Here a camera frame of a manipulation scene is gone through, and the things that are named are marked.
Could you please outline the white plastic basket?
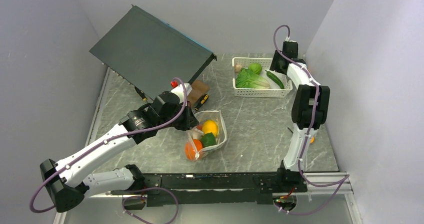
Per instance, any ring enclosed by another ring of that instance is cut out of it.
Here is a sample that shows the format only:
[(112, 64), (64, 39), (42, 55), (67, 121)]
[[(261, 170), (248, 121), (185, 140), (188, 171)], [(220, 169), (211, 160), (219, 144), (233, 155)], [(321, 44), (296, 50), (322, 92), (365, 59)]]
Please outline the white plastic basket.
[[(272, 58), (248, 58), (248, 57), (234, 57), (232, 59), (233, 67), (233, 76), (232, 76), (232, 86), (234, 89), (234, 95), (239, 97), (261, 97), (261, 98), (285, 98), (293, 89), (294, 85), (289, 78), (281, 73), (275, 71), (270, 71)], [(269, 83), (268, 89), (259, 89), (259, 88), (238, 88), (236, 78), (238, 73), (236, 72), (236, 67), (248, 68), (252, 63), (259, 63), (262, 66), (262, 71), (260, 76), (266, 79)], [(272, 72), (279, 80), (282, 82), (284, 89), (267, 77), (267, 71)]]

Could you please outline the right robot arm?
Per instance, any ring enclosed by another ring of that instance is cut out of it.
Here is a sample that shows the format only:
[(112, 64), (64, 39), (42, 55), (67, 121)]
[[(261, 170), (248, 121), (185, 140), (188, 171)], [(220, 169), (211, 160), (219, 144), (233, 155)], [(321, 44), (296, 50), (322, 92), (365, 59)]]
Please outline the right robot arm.
[(296, 88), (291, 110), (293, 135), (275, 179), (276, 187), (282, 192), (304, 182), (301, 176), (304, 157), (312, 137), (326, 122), (330, 98), (330, 88), (320, 85), (307, 69), (305, 61), (298, 59), (298, 47), (296, 41), (284, 41), (282, 49), (275, 50), (270, 68), (286, 75)]

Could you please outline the green lime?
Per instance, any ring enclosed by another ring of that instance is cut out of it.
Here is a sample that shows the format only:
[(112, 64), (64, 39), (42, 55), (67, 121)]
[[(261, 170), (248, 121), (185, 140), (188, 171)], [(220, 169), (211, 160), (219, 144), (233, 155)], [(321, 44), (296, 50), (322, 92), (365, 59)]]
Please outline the green lime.
[(253, 73), (255, 73), (257, 75), (260, 75), (262, 70), (263, 70), (263, 67), (260, 63), (251, 63), (248, 66), (248, 70), (252, 71)]

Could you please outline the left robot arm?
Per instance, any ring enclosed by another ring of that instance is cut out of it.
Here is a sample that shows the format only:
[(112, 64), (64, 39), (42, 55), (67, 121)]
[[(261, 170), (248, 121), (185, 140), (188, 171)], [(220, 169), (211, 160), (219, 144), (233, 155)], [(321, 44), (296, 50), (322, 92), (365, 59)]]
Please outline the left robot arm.
[(198, 125), (188, 106), (187, 92), (173, 89), (158, 95), (152, 103), (128, 112), (103, 136), (77, 153), (59, 161), (47, 159), (40, 165), (43, 186), (57, 212), (67, 212), (85, 198), (108, 191), (139, 193), (146, 185), (137, 165), (94, 173), (115, 155), (173, 127), (187, 131)]

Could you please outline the clear zip top bag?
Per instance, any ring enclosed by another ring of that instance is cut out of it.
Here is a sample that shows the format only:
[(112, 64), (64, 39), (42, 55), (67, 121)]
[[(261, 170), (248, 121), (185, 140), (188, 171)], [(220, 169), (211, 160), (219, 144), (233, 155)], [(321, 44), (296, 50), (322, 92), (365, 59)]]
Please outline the clear zip top bag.
[(185, 133), (184, 153), (190, 161), (202, 159), (227, 141), (227, 128), (221, 111), (201, 111), (194, 116), (199, 124)]

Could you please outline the dark green avocado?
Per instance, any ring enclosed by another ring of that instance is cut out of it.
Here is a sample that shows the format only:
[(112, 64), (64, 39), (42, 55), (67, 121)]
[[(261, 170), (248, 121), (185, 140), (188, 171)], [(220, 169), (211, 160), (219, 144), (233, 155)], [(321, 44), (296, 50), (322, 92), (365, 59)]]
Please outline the dark green avocado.
[(216, 137), (212, 132), (206, 133), (200, 139), (203, 148), (211, 147), (217, 144)]

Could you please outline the green chili pepper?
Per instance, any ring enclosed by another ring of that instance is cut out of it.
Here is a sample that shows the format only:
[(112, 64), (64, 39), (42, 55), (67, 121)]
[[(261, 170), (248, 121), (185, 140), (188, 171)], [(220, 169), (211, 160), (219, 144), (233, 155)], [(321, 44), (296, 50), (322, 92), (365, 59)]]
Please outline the green chili pepper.
[(266, 71), (266, 75), (267, 77), (272, 80), (280, 89), (284, 89), (284, 84), (283, 82), (275, 75), (273, 74), (270, 70)]

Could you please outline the orange tangerine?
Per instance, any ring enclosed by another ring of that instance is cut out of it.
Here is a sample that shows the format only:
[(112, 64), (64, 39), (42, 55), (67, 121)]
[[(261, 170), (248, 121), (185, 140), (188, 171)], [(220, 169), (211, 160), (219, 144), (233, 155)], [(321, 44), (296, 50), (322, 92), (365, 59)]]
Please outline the orange tangerine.
[(193, 139), (191, 141), (187, 141), (184, 147), (184, 152), (186, 158), (190, 161), (196, 161), (203, 157), (203, 154), (200, 150), (203, 148), (203, 145), (200, 140)]

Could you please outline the small brown mushroom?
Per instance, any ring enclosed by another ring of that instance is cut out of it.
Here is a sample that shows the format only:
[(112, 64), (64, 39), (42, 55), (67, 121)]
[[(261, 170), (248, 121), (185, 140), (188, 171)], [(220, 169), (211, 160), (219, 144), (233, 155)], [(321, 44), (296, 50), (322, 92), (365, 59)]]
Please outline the small brown mushroom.
[(242, 66), (242, 65), (240, 65), (240, 64), (235, 64), (235, 65), (234, 65), (235, 73), (240, 73), (240, 72), (241, 72), (241, 70), (242, 70), (242, 68), (243, 68), (243, 66)]

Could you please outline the yellow lemon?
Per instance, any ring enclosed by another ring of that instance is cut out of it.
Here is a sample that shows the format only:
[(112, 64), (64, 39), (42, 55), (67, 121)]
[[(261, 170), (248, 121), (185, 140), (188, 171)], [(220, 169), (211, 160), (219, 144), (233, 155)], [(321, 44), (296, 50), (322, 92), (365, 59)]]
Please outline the yellow lemon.
[(219, 132), (218, 125), (213, 120), (206, 120), (202, 124), (201, 130), (203, 131), (204, 134), (212, 133), (214, 137), (216, 137), (218, 135), (218, 132)]

